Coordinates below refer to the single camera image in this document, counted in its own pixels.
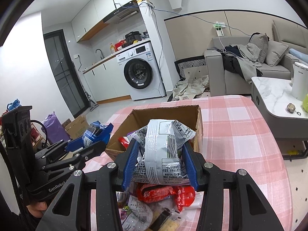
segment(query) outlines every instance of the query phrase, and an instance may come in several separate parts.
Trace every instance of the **black and white geometric pattern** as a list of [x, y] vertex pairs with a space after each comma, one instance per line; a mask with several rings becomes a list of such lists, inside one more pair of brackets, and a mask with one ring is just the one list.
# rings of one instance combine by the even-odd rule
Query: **black and white geometric pattern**
[[204, 56], [195, 56], [178, 60], [175, 63], [177, 71], [181, 79], [185, 79], [184, 69], [193, 67], [202, 67], [206, 65]]

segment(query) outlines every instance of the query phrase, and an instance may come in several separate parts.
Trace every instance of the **sofa armrest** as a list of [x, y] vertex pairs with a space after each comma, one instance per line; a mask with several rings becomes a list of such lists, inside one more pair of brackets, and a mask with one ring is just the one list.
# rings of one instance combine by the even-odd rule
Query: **sofa armrest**
[[226, 95], [224, 66], [221, 54], [215, 50], [206, 50], [204, 57], [208, 68], [211, 96]]
[[299, 59], [290, 53], [285, 54], [285, 56], [280, 61], [279, 65], [284, 66], [287, 70], [291, 72], [291, 78], [294, 76], [293, 64], [299, 61]]

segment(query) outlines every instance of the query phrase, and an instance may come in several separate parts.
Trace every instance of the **silver screw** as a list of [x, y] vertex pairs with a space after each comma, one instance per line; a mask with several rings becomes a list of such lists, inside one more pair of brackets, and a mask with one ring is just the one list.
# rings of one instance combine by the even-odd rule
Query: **silver screw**
[[204, 163], [204, 166], [207, 167], [207, 168], [212, 168], [213, 167], [213, 163], [206, 162], [206, 163]]
[[247, 175], [247, 172], [246, 172], [245, 169], [240, 169], [240, 170], [238, 171], [238, 173], [239, 173], [240, 175], [242, 175], [242, 176]]
[[114, 162], [109, 162], [107, 164], [107, 168], [114, 168], [116, 166], [116, 164]]
[[76, 170], [76, 171], [74, 171], [74, 175], [75, 176], [80, 176], [82, 174], [82, 171], [81, 170]]

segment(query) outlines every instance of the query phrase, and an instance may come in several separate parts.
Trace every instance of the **tablecloth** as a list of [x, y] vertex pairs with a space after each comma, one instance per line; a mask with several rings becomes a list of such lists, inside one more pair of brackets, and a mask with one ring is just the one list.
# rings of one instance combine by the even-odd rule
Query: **tablecloth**
[[[278, 145], [253, 102], [243, 96], [228, 95], [176, 102], [127, 107], [115, 113], [108, 122], [113, 133], [133, 109], [199, 105], [203, 122], [203, 143], [200, 152], [206, 161], [220, 169], [245, 169], [257, 183], [277, 214], [285, 231], [292, 227], [292, 195], [289, 177]], [[84, 172], [98, 170], [112, 161], [104, 152], [88, 161]], [[96, 231], [95, 191], [91, 198], [91, 227]], [[190, 210], [178, 231], [195, 231], [200, 210]], [[228, 230], [229, 195], [224, 190], [222, 230]]]

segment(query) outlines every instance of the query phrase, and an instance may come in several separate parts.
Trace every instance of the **washing machine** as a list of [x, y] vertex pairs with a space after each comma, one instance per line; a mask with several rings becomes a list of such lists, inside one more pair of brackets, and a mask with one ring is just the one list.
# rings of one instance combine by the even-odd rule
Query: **washing machine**
[[126, 50], [117, 56], [129, 86], [132, 100], [166, 95], [152, 44], [146, 42]]

